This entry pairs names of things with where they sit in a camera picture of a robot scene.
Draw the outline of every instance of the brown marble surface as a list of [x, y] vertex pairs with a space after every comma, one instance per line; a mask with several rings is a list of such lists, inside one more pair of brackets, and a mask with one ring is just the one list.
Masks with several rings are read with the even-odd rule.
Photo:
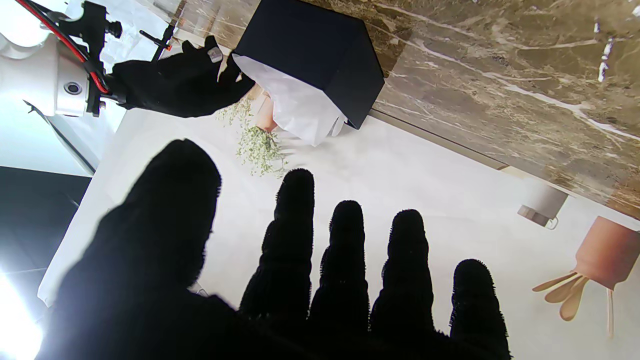
[[[640, 218], [640, 0], [307, 1], [367, 24], [377, 110]], [[180, 26], [233, 48], [258, 3]]]

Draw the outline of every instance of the red cable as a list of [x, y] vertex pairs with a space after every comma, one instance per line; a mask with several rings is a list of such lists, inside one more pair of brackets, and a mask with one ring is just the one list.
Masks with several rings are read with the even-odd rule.
[[[58, 37], [58, 39], [62, 41], [73, 52], [73, 54], [78, 58], [78, 60], [80, 60], [81, 63], [85, 63], [87, 61], [84, 55], [80, 53], [75, 46], [73, 46], [65, 37], [63, 37], [62, 34], [60, 34], [60, 32], [56, 28], [52, 28], [47, 23], [47, 21], [45, 21], [45, 19], [42, 18], [42, 16], [38, 12], [36, 12], [29, 4], [27, 4], [27, 2], [25, 2], [24, 0], [16, 0], [16, 1], [20, 5], [22, 5], [23, 8], [27, 9], [38, 20], [40, 20], [42, 24], [45, 24], [45, 26], [47, 26], [47, 28], [49, 28], [49, 30], [51, 30], [51, 32], [53, 32]], [[102, 85], [102, 82], [98, 78], [98, 74], [96, 74], [95, 72], [90, 72], [90, 75], [91, 75], [91, 78], [93, 79], [93, 82], [95, 83], [95, 86], [98, 87], [100, 92], [102, 92], [103, 94], [108, 94], [109, 90], [107, 90], [104, 87], [104, 85]]]

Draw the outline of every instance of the black gloved hand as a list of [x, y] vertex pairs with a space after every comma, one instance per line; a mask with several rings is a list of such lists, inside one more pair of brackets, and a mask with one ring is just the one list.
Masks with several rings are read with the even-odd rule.
[[493, 280], [478, 260], [464, 260], [456, 268], [451, 335], [434, 328], [429, 245], [415, 210], [401, 211], [393, 220], [383, 288], [370, 323], [363, 216], [355, 201], [335, 207], [320, 287], [310, 302], [313, 214], [313, 175], [303, 169], [289, 172], [276, 198], [258, 269], [240, 304], [242, 314], [327, 358], [510, 358]]
[[126, 103], [122, 106], [178, 117], [200, 117], [236, 103], [255, 82], [244, 74], [236, 81], [240, 68], [232, 56], [218, 79], [222, 60], [214, 63], [208, 54], [217, 46], [216, 39], [210, 36], [203, 48], [195, 49], [185, 41], [182, 53], [156, 63], [141, 60], [117, 63], [110, 75], [126, 92]]
[[190, 293], [220, 185], [195, 143], [162, 150], [65, 276], [38, 360], [509, 359], [493, 281], [477, 260], [455, 271], [451, 335], [435, 330], [429, 245], [415, 210], [393, 219], [369, 321], [362, 209], [339, 203], [311, 301], [314, 178], [303, 169], [282, 181], [239, 314], [216, 296]]

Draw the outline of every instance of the robotic arm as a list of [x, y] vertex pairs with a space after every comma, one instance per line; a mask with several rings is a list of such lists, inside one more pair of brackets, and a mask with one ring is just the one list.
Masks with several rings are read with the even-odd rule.
[[[17, 0], [54, 34], [33, 47], [21, 47], [0, 34], [0, 94], [30, 102], [44, 115], [98, 116], [101, 97], [124, 102], [118, 84], [107, 85], [100, 52], [105, 34], [119, 38], [122, 25], [106, 20], [106, 8], [84, 3], [80, 19], [52, 19], [54, 14], [30, 0]], [[70, 36], [82, 38], [88, 49]]]
[[[103, 98], [124, 108], [143, 108], [178, 117], [199, 117], [234, 104], [255, 84], [227, 60], [220, 75], [222, 53], [214, 37], [195, 49], [189, 42], [182, 53], [157, 61], [117, 63], [105, 74], [100, 53], [105, 35], [119, 38], [122, 25], [106, 19], [104, 6], [85, 1], [84, 13], [66, 18], [34, 3], [16, 0], [53, 35], [34, 47], [21, 47], [0, 35], [0, 94], [25, 100], [44, 115], [97, 117]], [[81, 38], [87, 47], [74, 42]]]

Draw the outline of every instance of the black box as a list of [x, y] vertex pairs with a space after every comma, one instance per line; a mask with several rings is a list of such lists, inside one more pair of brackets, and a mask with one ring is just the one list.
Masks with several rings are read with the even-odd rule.
[[262, 0], [235, 53], [322, 90], [356, 129], [385, 83], [362, 20], [298, 0]]

